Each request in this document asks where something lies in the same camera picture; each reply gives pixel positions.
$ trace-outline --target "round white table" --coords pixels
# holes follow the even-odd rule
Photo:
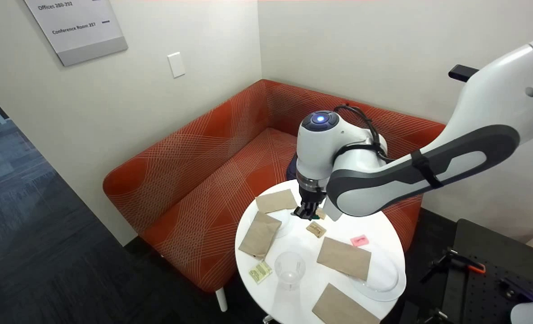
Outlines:
[[[295,180],[277,184],[263,195],[286,189],[291,191],[299,205],[300,195]],[[327,216],[324,220],[317,220],[317,223],[326,229],[324,238],[349,245],[353,238],[367,238],[369,243],[358,247],[371,252],[367,281],[347,277],[317,263],[324,238],[317,238],[306,231],[309,223],[308,220],[291,216],[291,209],[270,213],[268,216],[279,220],[281,227],[264,258],[272,274],[261,283],[255,283],[250,276],[250,270],[261,261],[237,250],[255,214],[257,204],[252,202],[239,220],[234,240],[236,267],[252,299],[275,321],[282,324],[322,322],[311,310],[329,283],[363,306],[376,319],[383,319],[403,294],[407,286],[405,256],[396,231],[383,213],[365,218],[340,216],[336,222]],[[286,288],[279,283],[275,274],[277,256],[288,250],[300,254],[306,265],[297,288]]]

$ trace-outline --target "wall sign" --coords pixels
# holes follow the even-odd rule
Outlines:
[[[64,67],[126,51],[108,0],[25,0]]]

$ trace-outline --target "light switch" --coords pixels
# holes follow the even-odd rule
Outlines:
[[[187,74],[187,69],[183,67],[180,52],[173,52],[167,56],[173,70],[173,78],[182,78]]]

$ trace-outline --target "cardboard square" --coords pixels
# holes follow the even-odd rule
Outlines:
[[[261,213],[268,214],[282,209],[295,209],[297,202],[291,191],[288,189],[288,191],[257,196],[255,205],[259,207]]]
[[[363,306],[344,295],[336,286],[327,285],[313,306],[313,313],[327,324],[378,324],[380,321]]]
[[[309,225],[306,227],[308,232],[315,234],[317,238],[322,238],[326,229],[320,227],[320,223],[317,222],[309,222]]]
[[[369,276],[371,252],[331,238],[324,238],[317,263],[326,265],[344,276],[365,281]]]
[[[237,249],[255,259],[264,259],[279,227],[279,220],[273,220],[264,213],[257,213]]]

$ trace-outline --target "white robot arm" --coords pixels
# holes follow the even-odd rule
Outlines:
[[[335,112],[308,115],[297,137],[302,207],[315,209],[326,195],[326,209],[367,216],[401,198],[489,169],[529,139],[533,42],[471,76],[443,133],[389,164],[376,155],[378,142],[381,150],[385,142],[376,142],[371,130],[353,126]]]

